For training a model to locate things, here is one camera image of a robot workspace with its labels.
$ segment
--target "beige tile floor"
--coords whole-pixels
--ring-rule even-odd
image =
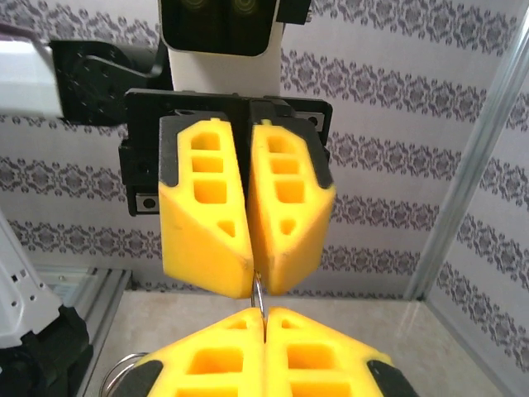
[[[501,396],[426,306],[383,300],[267,298],[388,353],[421,397]],[[90,380],[132,352],[152,352],[249,306],[206,294],[124,293]]]

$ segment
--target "yellow plastic part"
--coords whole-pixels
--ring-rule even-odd
[[[288,309],[243,310],[145,356],[148,397],[383,397],[367,362],[389,356]]]
[[[164,365],[149,397],[258,397],[265,387],[265,328],[246,309],[145,356]]]
[[[231,125],[178,134],[179,183],[159,183],[164,273],[231,298],[250,297],[254,264]]]
[[[288,309],[266,327],[266,397],[383,397],[367,367],[389,356]]]
[[[320,264],[336,187],[321,188],[307,144],[284,127],[254,126],[248,226],[269,294],[285,294]]]

